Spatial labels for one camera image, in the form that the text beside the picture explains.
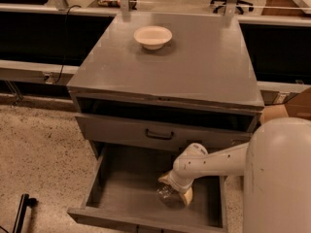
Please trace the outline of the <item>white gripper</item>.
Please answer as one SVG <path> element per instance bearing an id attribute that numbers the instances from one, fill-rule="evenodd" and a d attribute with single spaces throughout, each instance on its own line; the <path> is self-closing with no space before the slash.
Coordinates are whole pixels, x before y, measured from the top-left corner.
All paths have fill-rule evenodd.
<path id="1" fill-rule="evenodd" d="M 193 179 L 187 179 L 180 177 L 175 171 L 169 171 L 162 174 L 158 181 L 160 183 L 169 183 L 175 190 L 177 190 L 184 203 L 187 207 L 192 201 L 192 183 Z"/>

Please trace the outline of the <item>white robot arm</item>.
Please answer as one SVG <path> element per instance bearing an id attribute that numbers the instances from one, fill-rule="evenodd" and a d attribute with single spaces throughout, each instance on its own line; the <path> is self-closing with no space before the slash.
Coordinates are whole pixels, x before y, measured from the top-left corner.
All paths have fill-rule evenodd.
<path id="1" fill-rule="evenodd" d="M 158 180 L 192 200 L 207 176 L 244 178 L 243 233 L 311 233 L 311 122 L 272 119 L 248 143 L 210 153 L 190 144 Z"/>

